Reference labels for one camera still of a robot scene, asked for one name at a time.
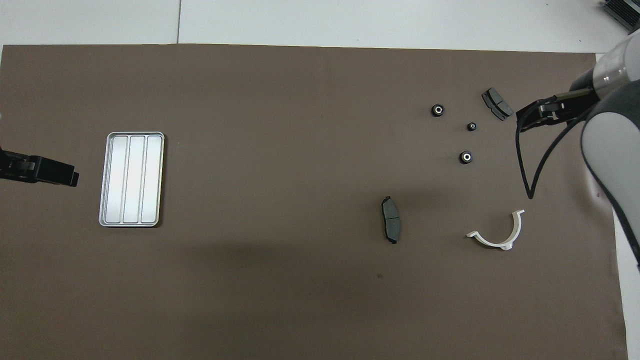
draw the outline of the small round metal part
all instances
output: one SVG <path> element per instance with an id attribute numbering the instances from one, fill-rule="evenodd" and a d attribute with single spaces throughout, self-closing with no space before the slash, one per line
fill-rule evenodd
<path id="1" fill-rule="evenodd" d="M 435 117 L 441 117 L 444 114 L 444 106 L 441 104 L 435 104 L 431 108 L 431 114 Z"/>
<path id="2" fill-rule="evenodd" d="M 460 153 L 460 162 L 463 164 L 468 164 L 473 161 L 473 157 L 471 156 L 471 152 L 463 151 Z"/>

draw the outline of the white bracket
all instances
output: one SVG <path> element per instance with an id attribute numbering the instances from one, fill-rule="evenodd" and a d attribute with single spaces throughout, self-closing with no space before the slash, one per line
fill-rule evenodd
<path id="1" fill-rule="evenodd" d="M 490 243 L 486 241 L 477 231 L 468 233 L 467 237 L 476 238 L 477 241 L 480 241 L 487 246 L 499 247 L 502 250 L 509 250 L 513 247 L 513 242 L 516 240 L 516 238 L 518 238 L 518 235 L 520 235 L 520 230 L 522 228 L 522 219 L 520 218 L 520 214 L 522 214 L 523 212 L 524 210 L 517 210 L 511 213 L 513 215 L 513 231 L 511 232 L 511 235 L 509 235 L 507 240 L 504 240 L 501 243 Z"/>

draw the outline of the brown table surface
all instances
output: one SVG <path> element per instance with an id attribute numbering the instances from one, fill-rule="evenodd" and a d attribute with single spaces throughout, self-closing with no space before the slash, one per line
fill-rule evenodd
<path id="1" fill-rule="evenodd" d="M 524 192 L 514 110 L 592 54 L 5 46 L 1 359 L 624 359 L 611 209 L 576 129 Z M 442 103 L 446 114 L 429 111 Z M 478 130 L 468 132 L 474 121 Z M 106 136 L 166 136 L 161 223 L 98 224 Z M 560 126 L 522 136 L 529 175 Z M 470 150 L 474 162 L 458 163 Z M 383 234 L 380 202 L 401 217 Z M 513 249 L 501 241 L 525 209 Z"/>

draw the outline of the silver rectangular tray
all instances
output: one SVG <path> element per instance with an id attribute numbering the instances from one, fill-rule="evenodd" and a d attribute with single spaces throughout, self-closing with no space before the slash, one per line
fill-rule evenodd
<path id="1" fill-rule="evenodd" d="M 100 225 L 150 227 L 158 223 L 163 157 L 164 134 L 159 131 L 107 136 Z"/>

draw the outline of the black vent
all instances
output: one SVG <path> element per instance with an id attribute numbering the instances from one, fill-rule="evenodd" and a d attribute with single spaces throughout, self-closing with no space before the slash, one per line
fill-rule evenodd
<path id="1" fill-rule="evenodd" d="M 627 30 L 633 32 L 640 26 L 640 0 L 607 0 L 603 7 Z"/>

